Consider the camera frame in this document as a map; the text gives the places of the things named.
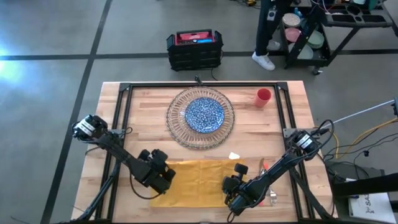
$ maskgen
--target yellow cloth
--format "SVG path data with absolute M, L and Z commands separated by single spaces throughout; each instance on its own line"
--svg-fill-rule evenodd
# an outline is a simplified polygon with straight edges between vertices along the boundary
M 241 159 L 217 161 L 169 162 L 175 171 L 166 194 L 150 201 L 152 207 L 224 207 L 225 194 L 221 190 L 225 176 L 236 175 L 236 163 Z

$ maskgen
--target leg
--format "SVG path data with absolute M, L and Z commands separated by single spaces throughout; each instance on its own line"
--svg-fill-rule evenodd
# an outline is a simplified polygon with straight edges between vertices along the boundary
M 275 65 L 269 60 L 268 50 L 278 50 L 280 47 L 280 44 L 277 42 L 273 42 L 272 46 L 269 46 L 269 42 L 272 39 L 272 35 L 274 34 L 278 24 L 278 22 L 267 20 L 271 6 L 271 0 L 261 0 L 261 10 L 256 37 L 256 51 L 251 57 L 261 67 L 269 71 L 274 70 Z
M 261 0 L 261 9 L 259 24 L 257 27 L 256 37 L 256 55 L 262 56 L 267 55 L 268 42 L 272 39 L 273 32 L 271 33 L 269 25 L 273 22 L 267 21 L 268 12 L 271 8 L 271 0 Z

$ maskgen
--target gray floor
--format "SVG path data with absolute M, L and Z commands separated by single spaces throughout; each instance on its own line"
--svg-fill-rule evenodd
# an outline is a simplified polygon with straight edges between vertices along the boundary
M 0 55 L 89 54 L 105 0 L 0 2 Z M 386 2 L 398 22 L 398 3 Z M 224 35 L 224 51 L 252 51 L 259 11 L 228 0 L 114 0 L 98 47 L 99 54 L 165 52 L 165 39 L 179 30 L 212 28 Z M 334 49 L 347 29 L 328 29 Z M 398 49 L 391 29 L 361 30 L 346 49 Z M 250 57 L 225 57 L 213 73 L 219 80 L 303 80 L 314 122 L 336 120 L 398 95 L 398 55 L 344 55 L 314 77 L 309 68 L 267 72 Z M 87 60 L 0 61 L 0 222 L 41 219 Z M 174 72 L 166 58 L 95 60 L 79 118 L 94 113 L 102 82 L 193 80 L 209 71 Z M 336 125 L 341 144 L 392 119 L 390 106 Z M 363 144 L 398 131 L 392 124 Z M 327 152 L 334 143 L 329 143 Z M 358 164 L 398 172 L 398 143 L 389 142 L 360 156 Z M 52 222 L 72 212 L 86 145 L 73 141 Z M 353 160 L 348 155 L 344 161 Z

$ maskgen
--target white sneaker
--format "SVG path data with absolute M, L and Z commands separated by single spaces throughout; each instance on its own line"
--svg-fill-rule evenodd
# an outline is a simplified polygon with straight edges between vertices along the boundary
M 267 50 L 279 50 L 280 49 L 280 43 L 276 42 L 274 40 L 270 40 L 268 42 Z
M 272 71 L 275 69 L 275 65 L 271 62 L 271 60 L 269 60 L 268 54 L 257 56 L 256 52 L 254 52 L 251 58 L 255 62 L 257 62 L 261 67 L 265 68 L 268 71 Z

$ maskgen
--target wooden table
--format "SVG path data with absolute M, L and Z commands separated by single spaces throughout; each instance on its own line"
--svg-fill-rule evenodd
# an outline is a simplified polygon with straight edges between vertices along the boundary
M 310 107 L 303 82 L 289 81 L 290 97 L 298 128 L 314 126 Z M 186 149 L 175 142 L 165 125 L 166 110 L 178 93 L 184 88 L 134 88 L 129 114 L 129 125 L 133 132 L 126 136 L 125 149 L 133 156 L 143 149 L 161 149 L 169 155 L 170 161 L 197 159 L 227 159 L 230 152 L 235 152 L 245 159 L 249 167 L 248 178 L 253 178 L 259 172 L 259 161 L 265 161 L 271 166 L 285 152 L 282 133 L 277 112 L 275 97 L 263 108 L 252 105 L 254 94 L 259 87 L 216 87 L 232 102 L 236 115 L 235 126 L 228 139 L 215 149 L 196 151 Z M 103 83 L 96 114 L 112 125 L 119 83 Z M 289 123 L 285 108 L 285 120 Z M 121 111 L 124 111 L 123 99 Z M 119 118 L 119 127 L 123 120 L 123 112 Z M 101 176 L 106 152 L 95 150 L 87 154 L 80 185 L 76 196 L 75 207 L 85 209 L 100 189 Z M 319 157 L 305 162 L 308 182 L 313 194 L 320 203 L 331 212 L 332 194 L 325 167 Z M 137 191 L 149 196 L 150 189 L 133 181 Z M 271 206 L 269 198 L 264 200 L 264 206 L 246 209 L 234 222 L 294 222 L 297 221 L 290 177 L 288 172 L 279 178 L 272 189 L 277 194 L 277 205 Z M 307 209 L 301 190 L 300 198 L 303 214 L 307 217 Z M 72 218 L 81 215 L 79 209 L 74 209 Z M 114 222 L 226 222 L 229 210 L 223 208 L 151 208 L 147 200 L 135 196 L 129 185 L 129 172 L 122 166 L 116 204 Z

